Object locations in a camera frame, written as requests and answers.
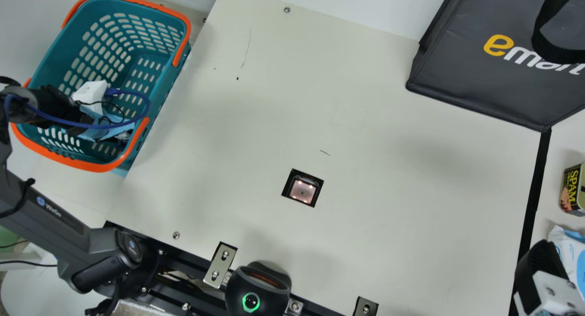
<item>emart logo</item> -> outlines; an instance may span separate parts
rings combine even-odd
[[[485,45],[483,45],[483,50],[492,56],[501,57],[504,56],[505,60],[514,60],[516,64],[524,64],[526,62],[526,66],[529,68],[538,68],[542,70],[555,70],[555,71],[564,71],[568,70],[570,67],[573,67],[568,70],[570,74],[579,75],[581,74],[580,71],[585,68],[585,64],[555,64],[549,63],[546,61],[542,61],[541,56],[539,56],[536,52],[530,51],[526,48],[520,46],[514,46],[514,40],[506,35],[496,34],[493,37],[490,37]]]

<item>orange basket handle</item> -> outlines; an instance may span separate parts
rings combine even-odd
[[[71,10],[69,10],[69,14],[67,14],[67,17],[65,17],[65,20],[63,21],[63,25],[61,25],[61,29],[65,28],[65,25],[67,25],[67,22],[69,22],[69,19],[71,19],[71,17],[73,17],[73,15],[75,14],[75,12],[77,12],[77,10],[79,9],[79,7],[84,4],[84,2],[86,2],[87,0],[79,0],[74,6],[73,8],[71,8]],[[152,2],[148,2],[147,0],[125,0],[126,2],[132,2],[132,3],[136,3],[136,4],[140,4],[140,5],[144,5],[144,6],[148,6],[149,8],[153,8],[156,10],[159,10],[161,12],[164,12],[165,14],[169,14],[173,17],[176,17],[178,19],[181,19],[186,26],[186,33],[183,37],[183,40],[181,42],[181,45],[179,45],[179,48],[176,51],[175,57],[173,58],[173,66],[177,67],[179,66],[179,62],[181,61],[181,56],[182,56],[182,52],[186,47],[186,44],[189,41],[189,37],[191,35],[191,21],[189,20],[189,18],[186,17],[186,15],[182,14],[181,12],[175,11],[175,10],[171,10],[169,8],[165,8],[164,6],[160,5],[160,4],[156,4],[156,3],[152,3]]]

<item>light blue cloth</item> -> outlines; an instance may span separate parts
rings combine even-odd
[[[88,114],[89,116],[91,116],[94,119],[94,125],[99,125],[100,123],[100,118],[101,115],[90,110],[90,108],[86,107],[86,106],[80,106],[80,110],[86,114]],[[122,117],[120,116],[115,116],[114,114],[110,114],[108,112],[106,112],[105,110],[102,109],[102,111],[104,112],[104,116],[106,116],[109,120],[112,121],[112,123],[119,123],[122,120]],[[78,135],[78,138],[87,140],[87,141],[96,141],[96,140],[104,140],[104,139],[108,139],[110,137],[114,137],[119,135],[120,133],[123,133],[125,131],[129,131],[134,129],[136,123],[130,123],[127,125],[123,125],[120,127],[115,127],[113,129],[87,129],[84,133],[82,133],[81,135]],[[101,121],[101,125],[109,125],[109,122],[106,120],[102,120]]]

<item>metal bracket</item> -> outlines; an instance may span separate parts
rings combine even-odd
[[[220,242],[213,254],[211,266],[209,266],[203,282],[215,289],[219,289],[225,276],[228,274],[230,266],[232,266],[237,251],[238,248]]]
[[[288,300],[287,310],[284,312],[286,316],[301,316],[303,310],[303,303],[295,299]]]
[[[362,297],[357,298],[356,309],[353,311],[353,316],[376,316],[377,313],[377,303]]]

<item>green light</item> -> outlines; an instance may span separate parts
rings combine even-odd
[[[260,298],[256,293],[246,293],[242,298],[242,307],[245,312],[253,313],[260,307]]]

